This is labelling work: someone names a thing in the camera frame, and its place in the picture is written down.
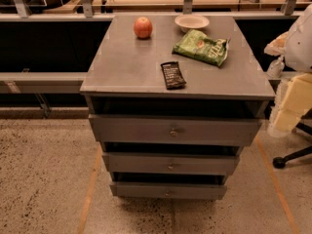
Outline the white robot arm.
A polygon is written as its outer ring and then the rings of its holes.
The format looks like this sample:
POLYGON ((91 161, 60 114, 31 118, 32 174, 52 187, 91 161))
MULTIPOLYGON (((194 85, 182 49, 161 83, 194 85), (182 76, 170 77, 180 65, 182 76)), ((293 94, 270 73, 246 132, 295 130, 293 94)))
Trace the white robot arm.
POLYGON ((297 72, 292 79, 279 84, 269 118, 268 133, 273 137, 284 137, 312 109, 312 5, 287 32, 269 43, 264 53, 278 56, 266 72, 271 78, 280 77, 285 66, 297 72))

